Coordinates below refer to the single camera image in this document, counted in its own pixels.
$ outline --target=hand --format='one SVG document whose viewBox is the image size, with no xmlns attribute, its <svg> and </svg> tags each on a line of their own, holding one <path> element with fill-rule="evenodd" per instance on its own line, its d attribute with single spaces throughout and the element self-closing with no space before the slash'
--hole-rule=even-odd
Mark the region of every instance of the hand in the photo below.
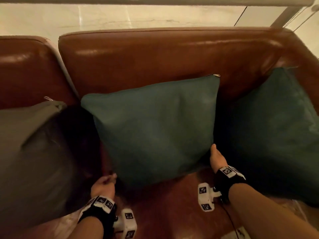
<svg viewBox="0 0 319 239">
<path fill-rule="evenodd" d="M 217 173 L 218 169 L 228 166 L 225 157 L 217 150 L 216 144 L 211 146 L 210 162 L 214 173 Z"/>
<path fill-rule="evenodd" d="M 116 174 L 99 178 L 91 188 L 91 198 L 101 195 L 114 200 Z"/>
</svg>

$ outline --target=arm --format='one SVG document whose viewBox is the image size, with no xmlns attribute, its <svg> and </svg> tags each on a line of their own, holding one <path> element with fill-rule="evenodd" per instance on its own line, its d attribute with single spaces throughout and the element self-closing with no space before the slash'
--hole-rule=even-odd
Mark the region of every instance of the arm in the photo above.
<svg viewBox="0 0 319 239">
<path fill-rule="evenodd" d="M 91 198 L 105 196 L 114 200 L 116 174 L 101 177 L 91 188 Z M 102 239 L 104 229 L 96 217 L 86 217 L 77 224 L 68 239 Z"/>
<path fill-rule="evenodd" d="M 210 161 L 214 173 L 228 166 L 215 144 L 211 147 Z M 319 239 L 319 232 L 310 224 L 247 184 L 234 184 L 229 189 L 228 197 L 253 239 Z"/>
</svg>

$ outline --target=sofa backrest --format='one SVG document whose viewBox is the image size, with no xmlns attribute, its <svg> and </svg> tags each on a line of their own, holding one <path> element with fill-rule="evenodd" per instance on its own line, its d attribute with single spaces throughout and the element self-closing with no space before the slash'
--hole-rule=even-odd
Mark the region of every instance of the sofa backrest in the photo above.
<svg viewBox="0 0 319 239">
<path fill-rule="evenodd" d="M 47 39 L 0 36 L 0 109 L 35 105 L 44 96 L 78 102 Z"/>
<path fill-rule="evenodd" d="M 314 72 L 316 79 L 319 77 L 318 60 L 314 60 L 298 37 L 287 29 L 77 32 L 59 38 L 59 51 L 80 97 L 219 74 L 219 101 L 229 102 L 259 86 L 271 68 L 298 66 L 305 58 L 313 60 L 316 67 L 311 69 L 317 68 Z M 319 88 L 318 79 L 310 83 Z M 309 96 L 315 99 L 319 111 L 319 96 Z"/>
</svg>

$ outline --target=teal pillow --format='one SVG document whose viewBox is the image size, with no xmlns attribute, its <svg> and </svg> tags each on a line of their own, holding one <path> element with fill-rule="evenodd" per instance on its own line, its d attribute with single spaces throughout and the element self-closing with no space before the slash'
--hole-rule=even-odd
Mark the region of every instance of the teal pillow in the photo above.
<svg viewBox="0 0 319 239">
<path fill-rule="evenodd" d="M 216 114 L 217 148 L 255 189 L 319 205 L 319 117 L 292 69 Z"/>
<path fill-rule="evenodd" d="M 206 76 L 88 94 L 81 105 L 94 115 L 118 178 L 133 189 L 203 167 L 201 157 L 213 143 L 218 87 L 218 77 Z"/>
</svg>

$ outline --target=black wrist strap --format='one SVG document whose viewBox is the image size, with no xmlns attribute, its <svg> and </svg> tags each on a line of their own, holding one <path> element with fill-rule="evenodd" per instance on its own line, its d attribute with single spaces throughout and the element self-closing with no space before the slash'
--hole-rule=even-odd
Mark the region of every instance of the black wrist strap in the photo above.
<svg viewBox="0 0 319 239">
<path fill-rule="evenodd" d="M 117 206 L 113 200 L 104 196 L 97 196 L 83 208 L 78 223 L 86 217 L 96 217 L 103 225 L 103 239 L 111 238 L 114 233 L 113 223 L 115 222 L 116 209 Z"/>
<path fill-rule="evenodd" d="M 215 189 L 221 192 L 221 199 L 224 203 L 229 203 L 229 189 L 234 184 L 247 184 L 246 178 L 241 172 L 231 166 L 219 169 L 215 175 Z"/>
</svg>

